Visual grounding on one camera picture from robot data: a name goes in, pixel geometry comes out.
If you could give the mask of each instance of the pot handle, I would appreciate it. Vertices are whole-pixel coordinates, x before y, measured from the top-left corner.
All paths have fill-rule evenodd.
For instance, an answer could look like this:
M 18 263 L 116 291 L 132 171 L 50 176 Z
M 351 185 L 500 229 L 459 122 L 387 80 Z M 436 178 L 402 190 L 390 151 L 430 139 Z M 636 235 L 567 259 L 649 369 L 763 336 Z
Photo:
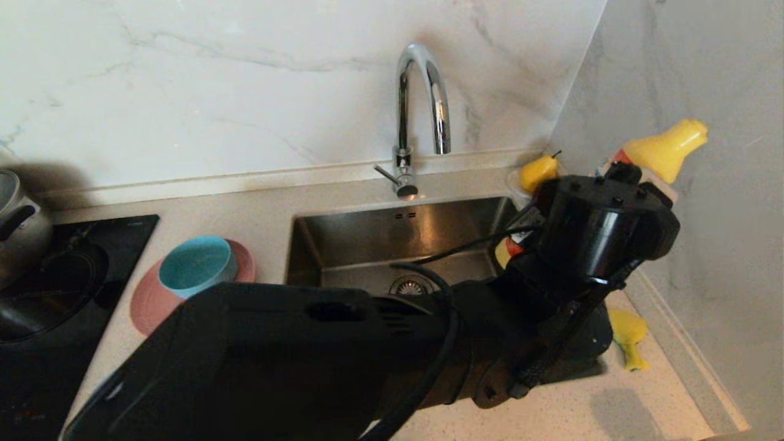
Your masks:
M 0 242 L 8 240 L 11 234 L 34 214 L 35 208 L 31 205 L 26 205 L 17 208 L 4 221 L 0 220 Z

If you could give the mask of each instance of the power cord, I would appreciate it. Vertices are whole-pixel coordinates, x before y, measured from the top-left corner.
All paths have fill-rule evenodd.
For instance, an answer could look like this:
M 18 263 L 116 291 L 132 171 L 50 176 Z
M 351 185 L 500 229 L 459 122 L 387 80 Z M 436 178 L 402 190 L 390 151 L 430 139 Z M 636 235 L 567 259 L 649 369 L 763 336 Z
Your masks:
M 531 199 L 531 201 L 529 201 L 527 204 L 525 204 L 525 206 L 523 208 L 521 208 L 520 211 L 515 213 L 515 215 L 512 216 L 511 219 L 507 220 L 506 223 L 503 225 L 503 227 L 504 228 L 509 228 L 512 225 L 516 224 L 517 221 L 522 219 L 522 217 L 525 216 L 525 214 L 527 212 L 531 211 L 531 209 L 533 207 L 534 207 L 534 199 Z
M 390 266 L 392 268 L 418 272 L 438 285 L 441 292 L 435 293 L 434 298 L 438 299 L 445 306 L 445 313 L 448 316 L 447 332 L 446 337 L 444 337 L 444 343 L 441 345 L 435 360 L 427 367 L 414 389 L 401 399 L 392 410 L 381 417 L 381 421 L 368 430 L 359 441 L 386 441 L 391 438 L 419 409 L 419 405 L 422 404 L 427 393 L 435 384 L 457 344 L 459 316 L 455 306 L 455 299 L 452 296 L 452 287 L 435 272 L 417 264 L 396 263 Z
M 443 258 L 446 258 L 446 257 L 449 257 L 449 256 L 451 256 L 453 254 L 459 253 L 460 251 L 468 250 L 470 247 L 476 246 L 476 245 L 478 245 L 480 243 L 483 243 L 483 242 L 489 242 L 489 241 L 492 241 L 492 240 L 503 239 L 503 238 L 507 237 L 508 235 L 513 235 L 514 233 L 523 233 L 523 232 L 527 232 L 527 231 L 537 231 L 537 230 L 540 230 L 540 229 L 541 229 L 541 227 L 535 227 L 533 225 L 527 225 L 525 227 L 510 228 L 508 230 L 501 231 L 501 232 L 498 232 L 498 233 L 495 233 L 495 234 L 492 234 L 492 235 L 486 235 L 484 237 L 480 237 L 479 239 L 474 239 L 474 240 L 472 240 L 470 242 L 466 242 L 466 243 L 464 243 L 464 244 L 462 244 L 460 246 L 456 246 L 455 248 L 452 248 L 451 250 L 447 250 L 447 251 L 445 251 L 443 253 L 434 254 L 434 255 L 432 255 L 430 257 L 424 257 L 422 259 L 417 259 L 417 260 L 415 260 L 415 261 L 413 261 L 411 263 L 415 264 L 415 265 L 429 264 L 430 262 L 439 261 L 439 260 L 441 260 Z

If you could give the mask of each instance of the faucet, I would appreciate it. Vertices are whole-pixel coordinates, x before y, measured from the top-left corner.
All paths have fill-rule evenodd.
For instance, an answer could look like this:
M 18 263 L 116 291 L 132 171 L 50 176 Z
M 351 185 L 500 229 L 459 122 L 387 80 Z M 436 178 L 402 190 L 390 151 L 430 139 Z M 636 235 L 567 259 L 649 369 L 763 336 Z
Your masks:
M 449 139 L 449 106 L 446 89 L 438 73 L 436 59 L 425 45 L 412 43 L 403 49 L 397 62 L 397 146 L 392 148 L 395 176 L 376 165 L 373 168 L 393 182 L 398 198 L 410 201 L 419 193 L 411 164 L 412 148 L 408 146 L 408 71 L 412 64 L 419 66 L 425 80 L 425 90 L 430 96 L 430 114 L 433 120 L 433 144 L 436 155 L 452 150 Z

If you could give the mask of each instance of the white marble wall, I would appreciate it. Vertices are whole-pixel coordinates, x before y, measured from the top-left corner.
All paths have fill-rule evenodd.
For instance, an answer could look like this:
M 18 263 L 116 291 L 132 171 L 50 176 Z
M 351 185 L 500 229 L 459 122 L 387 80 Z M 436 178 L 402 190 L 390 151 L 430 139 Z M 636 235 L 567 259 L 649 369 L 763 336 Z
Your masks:
M 0 166 L 53 190 L 386 161 L 411 41 L 440 62 L 455 153 L 525 148 L 550 135 L 604 4 L 0 2 Z
M 709 127 L 676 187 L 681 234 L 647 263 L 754 432 L 780 439 L 784 3 L 610 0 L 551 146 L 586 173 L 682 118 Z

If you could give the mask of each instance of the yellow bottle cap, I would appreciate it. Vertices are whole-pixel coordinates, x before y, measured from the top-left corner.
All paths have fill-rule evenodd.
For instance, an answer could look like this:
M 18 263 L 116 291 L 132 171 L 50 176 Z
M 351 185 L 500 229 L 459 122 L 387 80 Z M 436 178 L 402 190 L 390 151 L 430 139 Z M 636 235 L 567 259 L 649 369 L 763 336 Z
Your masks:
M 684 159 L 708 142 L 708 127 L 696 119 L 682 119 L 666 132 L 627 142 L 622 150 L 629 160 L 659 175 L 667 184 L 675 182 Z

